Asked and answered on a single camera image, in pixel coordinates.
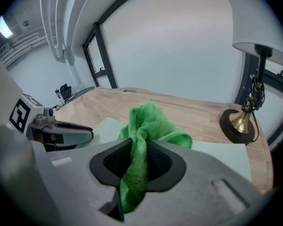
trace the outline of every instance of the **ceiling light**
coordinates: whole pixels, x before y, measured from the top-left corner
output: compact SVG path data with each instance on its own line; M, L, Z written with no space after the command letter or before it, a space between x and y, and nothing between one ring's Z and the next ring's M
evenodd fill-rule
M13 33L11 32L11 30L8 28L7 24L5 23L3 17L0 17L0 33L2 33L2 35L5 38L8 38L10 35L12 35Z

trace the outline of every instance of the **black metal frame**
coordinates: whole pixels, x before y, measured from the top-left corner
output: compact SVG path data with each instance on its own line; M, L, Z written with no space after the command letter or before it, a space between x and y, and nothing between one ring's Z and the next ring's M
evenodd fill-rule
M92 74L92 77L94 79L95 85L98 87L99 86L99 82L97 80L98 77L100 76L105 76L107 75L111 88L115 89L117 88L117 83L115 81L115 77L113 75L113 70L111 67L111 63L110 63L110 59L107 53L107 49L105 46L105 42L100 30L100 25L106 21L106 19L115 11L117 10L120 6L122 6L126 1L128 0L116 0L107 10L106 12L99 18L98 22L95 22L93 24L93 28L90 32L90 34L88 35L85 43L83 44L83 50L84 50L84 54L87 60L87 64L89 67L89 70ZM89 54L88 51L88 46L90 45L92 39L96 37L97 43L98 43L98 47L99 47L99 51L100 51L100 56L102 58L103 64L105 69L99 72L95 72L92 62L91 62L91 56Z
M236 104L242 105L246 101L246 98L249 96L248 93L245 92L243 87L245 87L246 89L251 87L252 76L257 74L258 64L259 64L259 57L250 54L245 54L243 77L235 100ZM264 70L263 83L283 93L283 78L270 72L267 69ZM280 123L278 128L273 132L273 134L268 138L267 140L268 144L271 145L279 137L282 131L283 131L283 121Z

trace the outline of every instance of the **white wall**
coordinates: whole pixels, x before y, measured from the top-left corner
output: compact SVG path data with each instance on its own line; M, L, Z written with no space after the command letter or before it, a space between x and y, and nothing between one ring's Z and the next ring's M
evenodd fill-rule
M276 64L271 61L266 62L266 69L278 74L283 70L283 65ZM267 137L269 137L283 120L283 94L274 88L265 85L266 101L260 111L256 112L258 121ZM270 145L270 149L283 138L283 132Z
M96 86L89 70L82 46L73 48L73 54L75 57L74 65L81 81L85 83L86 87Z
M31 95L45 107L58 104L55 89L66 83L74 86L66 64L54 60L47 44L27 52L7 70L23 93Z
M232 47L228 0L128 0L101 28L120 88L234 101L242 56ZM95 45L89 49L99 68Z

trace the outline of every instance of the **light green mat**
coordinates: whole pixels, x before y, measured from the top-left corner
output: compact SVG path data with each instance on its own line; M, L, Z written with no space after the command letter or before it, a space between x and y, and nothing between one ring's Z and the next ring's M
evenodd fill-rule
M118 137L120 130L125 126L126 124L124 122L107 117L94 128L92 141L81 144L76 148L96 146L114 141ZM217 158L248 181L251 180L250 163L244 144L212 143L193 140L192 150L207 153Z

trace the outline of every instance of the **table lamp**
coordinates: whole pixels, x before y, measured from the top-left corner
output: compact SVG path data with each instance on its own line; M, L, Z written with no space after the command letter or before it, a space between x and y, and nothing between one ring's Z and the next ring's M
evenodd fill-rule
M247 91L249 97L241 107L242 112L225 110L219 122L230 141L248 145L256 140L250 115L253 114L258 130L254 111L262 106L265 99L262 77L266 60L283 65L283 27L265 0L229 1L233 14L233 47L258 56L259 64L252 87Z

